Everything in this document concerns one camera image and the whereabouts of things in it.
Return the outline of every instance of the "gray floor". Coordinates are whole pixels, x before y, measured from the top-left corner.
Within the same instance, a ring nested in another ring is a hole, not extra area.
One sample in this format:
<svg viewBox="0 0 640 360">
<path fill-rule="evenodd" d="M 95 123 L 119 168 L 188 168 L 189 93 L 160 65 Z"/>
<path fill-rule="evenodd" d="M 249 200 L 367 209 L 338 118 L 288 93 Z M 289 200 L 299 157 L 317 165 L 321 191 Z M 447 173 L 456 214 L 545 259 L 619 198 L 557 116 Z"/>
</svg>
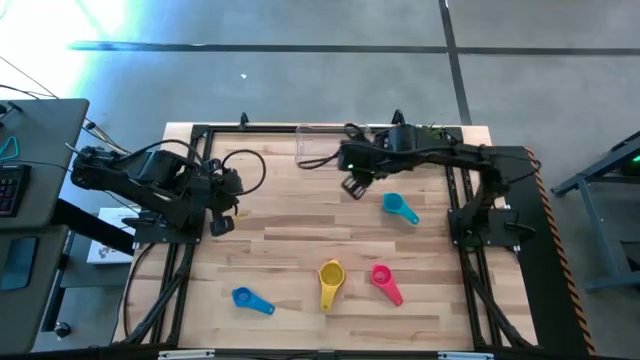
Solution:
<svg viewBox="0 0 640 360">
<path fill-rule="evenodd" d="M 35 1 L 46 15 L 33 14 L 33 2 L 14 1 L 0 20 L 0 33 L 12 34 L 0 38 L 2 55 L 60 96 L 90 99 L 90 118 L 126 148 L 158 140 L 168 121 L 237 121 L 242 111 L 255 122 L 386 122 L 395 108 L 402 108 L 414 123 L 460 124 L 447 55 L 64 49 L 73 40 L 442 46 L 437 0 Z M 640 2 L 635 0 L 448 4 L 459 46 L 640 47 Z M 460 59 L 473 124 L 490 126 L 495 144 L 532 146 L 543 162 L 547 187 L 638 130 L 639 61 L 607 56 Z M 3 83 L 38 90 L 4 64 L 0 76 Z M 94 144 L 93 139 L 83 134 L 84 144 Z M 605 203 L 620 191 L 598 193 Z M 63 197 L 88 211 L 116 205 L 104 194 L 71 184 Z M 580 198 L 568 194 L 552 202 L 576 281 L 602 275 Z M 605 207 L 607 224 L 619 229 L 610 220 L 621 214 L 615 206 Z M 78 300 L 89 296 L 94 300 Z M 97 290 L 70 294 L 61 318 L 78 334 L 61 342 L 40 338 L 37 348 L 104 344 L 119 296 L 118 291 Z M 640 292 L 603 290 L 582 293 L 581 300 L 600 354 L 640 358 Z M 75 307 L 77 302 L 82 306 Z M 80 333 L 83 328 L 93 330 Z"/>
</svg>

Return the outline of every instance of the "white paper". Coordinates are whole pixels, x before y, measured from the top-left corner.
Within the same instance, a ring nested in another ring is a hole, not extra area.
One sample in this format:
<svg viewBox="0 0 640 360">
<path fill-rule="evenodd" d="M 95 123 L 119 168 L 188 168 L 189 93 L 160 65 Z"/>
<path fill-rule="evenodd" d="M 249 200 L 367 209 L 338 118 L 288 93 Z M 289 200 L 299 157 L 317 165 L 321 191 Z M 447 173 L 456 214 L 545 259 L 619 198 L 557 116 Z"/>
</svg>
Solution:
<svg viewBox="0 0 640 360">
<path fill-rule="evenodd" d="M 115 227 L 123 228 L 123 231 L 129 234 L 135 234 L 135 229 L 127 227 L 122 222 L 122 219 L 137 218 L 138 213 L 131 211 L 129 208 L 100 208 L 98 218 L 106 223 L 109 223 Z M 89 254 L 87 255 L 87 263 L 89 264 L 125 264 L 131 262 L 131 256 L 116 251 L 108 246 L 93 240 L 91 242 L 91 248 L 89 248 Z"/>
</svg>

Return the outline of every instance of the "yellow measuring cup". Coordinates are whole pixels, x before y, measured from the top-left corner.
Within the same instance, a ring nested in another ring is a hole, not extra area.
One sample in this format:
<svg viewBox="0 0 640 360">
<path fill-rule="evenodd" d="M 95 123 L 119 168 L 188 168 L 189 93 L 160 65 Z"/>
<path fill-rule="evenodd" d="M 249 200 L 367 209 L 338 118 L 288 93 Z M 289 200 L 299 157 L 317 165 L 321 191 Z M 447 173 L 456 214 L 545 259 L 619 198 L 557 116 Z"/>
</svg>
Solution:
<svg viewBox="0 0 640 360">
<path fill-rule="evenodd" d="M 344 281 L 344 268 L 336 260 L 331 260 L 322 265 L 318 271 L 318 277 L 320 277 L 320 286 L 322 286 L 320 310 L 329 312 L 331 304 L 333 304 L 333 297 Z"/>
</svg>

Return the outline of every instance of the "keyboard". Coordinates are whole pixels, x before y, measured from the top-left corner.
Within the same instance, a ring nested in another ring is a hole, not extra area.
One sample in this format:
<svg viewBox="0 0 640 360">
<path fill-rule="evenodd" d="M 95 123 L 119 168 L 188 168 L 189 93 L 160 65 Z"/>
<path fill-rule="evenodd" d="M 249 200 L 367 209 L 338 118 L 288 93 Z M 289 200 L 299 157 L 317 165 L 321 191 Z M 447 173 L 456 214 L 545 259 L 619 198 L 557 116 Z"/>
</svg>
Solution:
<svg viewBox="0 0 640 360">
<path fill-rule="evenodd" d="M 29 165 L 0 166 L 0 218 L 15 217 L 29 185 Z"/>
</svg>

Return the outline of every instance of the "wooden tabletop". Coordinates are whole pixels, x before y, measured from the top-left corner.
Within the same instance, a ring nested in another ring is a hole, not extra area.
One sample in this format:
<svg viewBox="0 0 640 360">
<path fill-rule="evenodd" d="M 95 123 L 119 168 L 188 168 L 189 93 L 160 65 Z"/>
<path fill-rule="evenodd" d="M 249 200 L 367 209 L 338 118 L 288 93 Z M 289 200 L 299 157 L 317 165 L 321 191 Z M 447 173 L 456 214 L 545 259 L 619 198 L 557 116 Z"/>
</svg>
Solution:
<svg viewBox="0 0 640 360">
<path fill-rule="evenodd" d="M 164 138 L 189 142 L 192 125 L 169 123 Z M 466 143 L 491 144 L 487 127 L 462 129 Z M 333 153 L 339 139 L 338 135 L 305 134 L 305 158 Z M 186 154 L 180 145 L 165 148 Z M 267 177 L 260 189 L 240 198 L 240 213 L 247 216 L 236 221 L 235 231 L 213 238 L 205 226 L 191 270 L 181 347 L 473 348 L 460 262 L 449 240 L 446 213 L 450 204 L 442 166 L 424 165 L 375 182 L 355 201 L 340 187 L 346 173 L 332 166 L 318 170 L 296 167 L 294 134 L 217 133 L 212 157 L 222 158 L 243 148 L 264 156 Z M 259 162 L 250 155 L 234 156 L 227 166 L 238 170 L 245 188 L 259 179 Z M 477 186 L 476 174 L 472 178 Z M 388 191 L 405 197 L 420 217 L 417 226 L 382 211 L 382 194 Z M 536 343 L 516 257 L 502 248 L 486 250 L 497 303 L 520 333 Z M 157 245 L 134 277 L 128 303 L 131 328 L 158 296 L 166 251 L 166 245 Z M 332 311 L 323 313 L 317 270 L 331 259 L 344 266 L 346 280 Z M 373 264 L 392 269 L 405 300 L 402 306 L 394 306 L 371 285 Z M 273 303 L 274 315 L 235 307 L 231 291 L 240 286 Z M 173 304 L 169 303 L 165 316 L 163 340 Z M 480 314 L 489 341 L 481 305 Z M 120 321 L 114 340 L 122 334 Z"/>
</svg>

